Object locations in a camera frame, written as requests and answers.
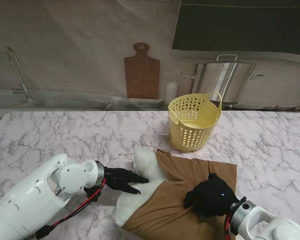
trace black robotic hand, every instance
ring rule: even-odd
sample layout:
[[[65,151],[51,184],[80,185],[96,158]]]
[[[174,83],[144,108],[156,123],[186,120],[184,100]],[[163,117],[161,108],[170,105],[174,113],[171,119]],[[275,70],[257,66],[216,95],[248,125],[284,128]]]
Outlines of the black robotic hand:
[[[129,194],[141,194],[138,189],[130,186],[128,183],[146,184],[148,179],[135,174],[133,171],[123,168],[104,167],[105,184],[113,190],[121,190]]]
[[[208,218],[226,215],[231,205],[238,202],[227,183],[216,173],[210,173],[208,180],[199,183],[186,194],[184,208],[193,206],[192,211],[198,217]]]

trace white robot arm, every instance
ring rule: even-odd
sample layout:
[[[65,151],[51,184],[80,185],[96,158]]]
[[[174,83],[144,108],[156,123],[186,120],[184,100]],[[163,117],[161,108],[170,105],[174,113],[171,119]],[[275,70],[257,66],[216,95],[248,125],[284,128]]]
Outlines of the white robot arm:
[[[287,218],[277,218],[251,201],[240,201],[231,206],[230,231],[245,240],[300,240],[300,225]],[[268,222],[253,236],[251,230],[260,222]]]
[[[103,179],[100,162],[80,164],[66,154],[52,157],[0,198],[0,240],[27,238],[51,221],[75,193],[99,186]]]

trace stacked plates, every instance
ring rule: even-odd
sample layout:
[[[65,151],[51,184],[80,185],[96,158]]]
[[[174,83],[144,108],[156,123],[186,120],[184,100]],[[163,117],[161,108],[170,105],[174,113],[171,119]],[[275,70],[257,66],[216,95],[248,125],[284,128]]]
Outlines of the stacked plates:
[[[164,98],[159,99],[141,99],[141,98],[128,98],[118,100],[118,104],[124,107],[133,108],[159,108],[164,103]]]

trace dark cabinet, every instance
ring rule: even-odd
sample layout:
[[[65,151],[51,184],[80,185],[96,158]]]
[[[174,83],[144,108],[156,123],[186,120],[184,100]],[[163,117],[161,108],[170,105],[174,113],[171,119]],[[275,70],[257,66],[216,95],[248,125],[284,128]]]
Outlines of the dark cabinet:
[[[300,0],[182,0],[172,49],[300,55]]]

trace sink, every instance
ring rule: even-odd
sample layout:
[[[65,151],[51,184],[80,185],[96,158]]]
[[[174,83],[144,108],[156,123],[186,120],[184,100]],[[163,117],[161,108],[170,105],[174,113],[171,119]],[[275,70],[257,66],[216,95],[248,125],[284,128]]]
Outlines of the sink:
[[[10,109],[20,107],[28,103],[27,100],[0,100],[0,109]]]
[[[107,110],[111,102],[98,100],[76,100],[76,99],[39,99],[35,100],[24,108],[43,109],[102,109]]]

